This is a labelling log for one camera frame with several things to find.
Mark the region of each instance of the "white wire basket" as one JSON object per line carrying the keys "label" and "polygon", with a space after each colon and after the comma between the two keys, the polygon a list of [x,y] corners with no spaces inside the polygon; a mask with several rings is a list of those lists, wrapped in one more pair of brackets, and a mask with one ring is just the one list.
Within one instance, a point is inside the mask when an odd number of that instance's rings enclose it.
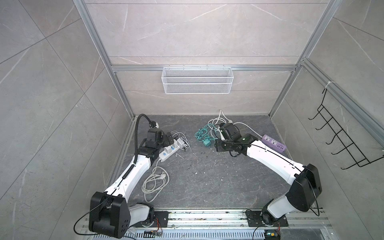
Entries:
{"label": "white wire basket", "polygon": [[230,67],[166,67],[161,75],[166,94],[229,93]]}

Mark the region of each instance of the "power strip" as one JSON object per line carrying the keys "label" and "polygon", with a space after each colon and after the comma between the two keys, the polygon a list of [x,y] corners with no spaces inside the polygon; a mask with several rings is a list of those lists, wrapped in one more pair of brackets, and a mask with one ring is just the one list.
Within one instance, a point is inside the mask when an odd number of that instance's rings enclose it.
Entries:
{"label": "power strip", "polygon": [[271,138],[268,135],[264,135],[262,137],[262,142],[267,145],[268,147],[272,148],[273,150],[277,152],[284,152],[284,150],[287,148],[284,144],[276,141],[275,139]]}
{"label": "power strip", "polygon": [[173,144],[165,147],[164,150],[159,154],[159,158],[161,159],[161,162],[164,162],[167,160],[172,154],[174,154],[177,150],[184,147],[184,143],[179,139],[173,139]]}

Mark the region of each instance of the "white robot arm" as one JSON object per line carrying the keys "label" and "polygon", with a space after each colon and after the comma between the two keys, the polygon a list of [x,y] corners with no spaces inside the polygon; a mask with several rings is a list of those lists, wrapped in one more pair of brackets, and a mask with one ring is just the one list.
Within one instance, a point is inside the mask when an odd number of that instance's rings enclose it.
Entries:
{"label": "white robot arm", "polygon": [[266,225],[272,225],[291,211],[306,212],[321,193],[318,170],[312,164],[304,166],[268,148],[255,136],[241,136],[232,123],[221,124],[220,133],[225,138],[215,140],[216,151],[236,151],[247,155],[269,167],[280,175],[291,188],[276,199],[272,199],[262,210],[261,219]]}
{"label": "white robot arm", "polygon": [[[137,126],[141,117],[149,121],[147,138],[137,147]],[[154,221],[152,205],[136,204],[128,207],[132,190],[159,157],[163,147],[170,146],[174,140],[170,133],[165,134],[156,122],[140,114],[134,132],[135,156],[119,178],[104,192],[96,192],[91,198],[89,213],[89,230],[111,237],[122,238],[127,229],[140,222],[151,225]]]}
{"label": "white robot arm", "polygon": [[[150,225],[154,220],[154,210],[148,204],[136,204],[128,207],[127,202],[133,188],[142,175],[159,156],[161,148],[174,142],[170,134],[165,134],[155,122],[150,122],[145,146],[137,147],[137,125],[135,128],[135,156],[119,178],[103,193],[96,192],[91,199],[89,229],[93,232],[121,238],[126,230],[140,222]],[[309,164],[303,166],[268,148],[255,136],[240,135],[232,124],[220,125],[224,137],[215,140],[216,151],[236,151],[263,163],[291,185],[289,191],[267,203],[260,215],[266,225],[273,225],[284,214],[294,210],[308,211],[321,193],[317,168]]]}

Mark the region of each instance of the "ventilation grate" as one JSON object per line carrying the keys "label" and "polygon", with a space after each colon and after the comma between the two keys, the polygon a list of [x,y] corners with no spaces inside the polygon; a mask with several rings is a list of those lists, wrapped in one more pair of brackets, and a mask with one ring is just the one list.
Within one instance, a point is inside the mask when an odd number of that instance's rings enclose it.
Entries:
{"label": "ventilation grate", "polygon": [[[154,237],[144,233],[144,230],[137,230],[136,234],[125,234],[122,239],[133,237],[137,240],[162,239],[162,240],[201,240],[201,239],[223,239],[223,240],[250,240],[254,229],[233,229],[233,230],[164,230],[161,237]],[[97,235],[93,240],[112,240],[114,238],[105,235]],[[265,239],[264,230],[256,230],[253,239]]]}

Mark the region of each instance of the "dark gray floor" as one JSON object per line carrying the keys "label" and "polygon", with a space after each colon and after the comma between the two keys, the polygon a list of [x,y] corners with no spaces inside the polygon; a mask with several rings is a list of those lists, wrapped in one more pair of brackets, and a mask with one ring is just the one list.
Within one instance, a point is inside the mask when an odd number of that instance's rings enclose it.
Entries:
{"label": "dark gray floor", "polygon": [[[156,207],[196,208],[260,208],[289,189],[289,185],[268,167],[240,155],[233,158],[228,152],[216,152],[214,146],[207,148],[197,142],[194,134],[208,120],[217,116],[149,116],[159,123],[165,132],[177,130],[185,133],[191,148],[178,150],[159,166],[167,170],[170,181],[152,202]],[[280,141],[268,116],[230,116],[233,122],[244,122],[260,135],[267,134]],[[237,124],[242,134],[251,133],[246,126]],[[140,120],[138,142],[146,137],[148,121]],[[128,147],[123,171],[134,155],[134,142]],[[129,204],[144,202],[141,186],[151,172],[151,167],[141,178],[129,199]]]}

